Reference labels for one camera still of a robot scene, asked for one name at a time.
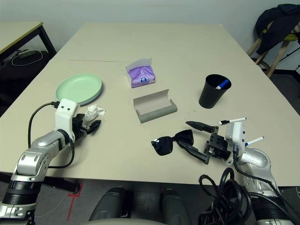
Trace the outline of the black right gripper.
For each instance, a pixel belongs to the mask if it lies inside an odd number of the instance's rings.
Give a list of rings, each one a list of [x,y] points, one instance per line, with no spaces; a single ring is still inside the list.
[[[197,148],[195,148],[190,144],[180,143],[180,145],[187,153],[199,159],[206,165],[209,163],[210,160],[209,155],[219,159],[229,158],[231,152],[227,149],[228,148],[227,140],[224,137],[216,134],[218,133],[218,126],[210,126],[196,121],[186,121],[186,124],[188,124],[194,129],[205,131],[207,133],[212,133],[210,139],[205,144],[204,153],[206,154],[201,153]]]

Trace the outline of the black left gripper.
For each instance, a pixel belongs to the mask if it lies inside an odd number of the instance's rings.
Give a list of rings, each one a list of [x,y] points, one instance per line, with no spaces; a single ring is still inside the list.
[[[83,124],[84,114],[77,114],[72,118],[72,131],[75,135],[75,138],[81,138],[84,135],[92,134],[97,131],[97,127],[100,125],[101,120],[96,120],[91,123],[91,127],[88,128]]]

